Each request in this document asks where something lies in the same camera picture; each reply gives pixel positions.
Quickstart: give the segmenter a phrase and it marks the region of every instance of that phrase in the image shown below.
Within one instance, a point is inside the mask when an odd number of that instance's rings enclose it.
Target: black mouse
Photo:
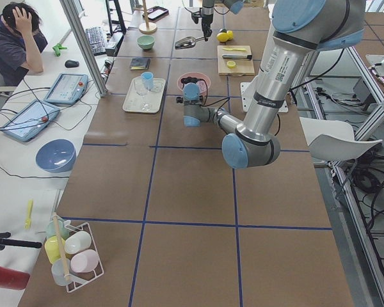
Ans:
[[[64,63],[64,66],[66,66],[67,68],[78,67],[79,66],[79,62],[74,60],[74,59],[68,59]]]

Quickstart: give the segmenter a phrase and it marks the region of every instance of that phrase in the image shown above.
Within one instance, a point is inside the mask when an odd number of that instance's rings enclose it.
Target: cup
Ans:
[[[144,87],[146,87],[148,91],[154,88],[154,74],[152,72],[143,72],[141,79]]]
[[[95,270],[100,261],[100,257],[93,249],[86,249],[71,259],[71,269],[76,273],[87,273]]]
[[[22,290],[27,286],[30,274],[0,267],[0,288]]]
[[[70,260],[69,259],[67,259],[67,265],[68,265],[68,271],[70,271]],[[67,286],[70,283],[72,283],[71,278],[69,281],[65,280],[65,278],[64,278],[63,261],[61,260],[61,258],[52,264],[51,274],[52,274],[52,278],[54,278],[54,281],[59,286]]]
[[[67,238],[70,236],[70,231],[67,228],[65,228],[64,220],[58,219],[58,227],[60,229],[61,238],[63,238],[64,240],[67,240]],[[54,227],[53,221],[51,221],[47,225],[47,229],[45,230],[45,234],[47,236],[47,239],[56,235],[56,229]]]
[[[63,245],[65,245],[65,240],[61,238]],[[57,236],[53,235],[49,237],[44,244],[45,252],[51,264],[61,258],[60,251],[58,249]]]
[[[91,235],[84,230],[76,232],[65,241],[65,252],[68,254],[76,254],[91,246]]]

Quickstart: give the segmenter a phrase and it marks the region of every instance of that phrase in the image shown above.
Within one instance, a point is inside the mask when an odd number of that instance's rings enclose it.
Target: green bowl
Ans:
[[[137,39],[138,46],[143,50],[151,49],[155,44],[155,38],[152,35],[143,35]]]

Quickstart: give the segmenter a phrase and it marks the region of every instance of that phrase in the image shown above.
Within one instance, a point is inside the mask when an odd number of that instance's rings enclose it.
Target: wooden cutting board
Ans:
[[[245,51],[224,50],[223,48],[244,48]],[[247,56],[252,54],[250,46],[247,45],[219,45],[218,46],[218,73],[220,75],[255,75],[253,60],[245,59],[223,59],[223,54],[231,54],[237,56]],[[235,68],[228,68],[227,61],[235,61]]]

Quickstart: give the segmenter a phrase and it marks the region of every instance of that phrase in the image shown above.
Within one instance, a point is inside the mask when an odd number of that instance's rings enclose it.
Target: person's arm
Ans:
[[[34,72],[43,72],[44,68],[41,53],[40,50],[38,50],[31,32],[31,14],[27,13],[23,8],[22,11],[20,11],[18,7],[13,10],[13,14],[17,31],[21,33],[24,44],[26,45],[26,61],[21,67]]]

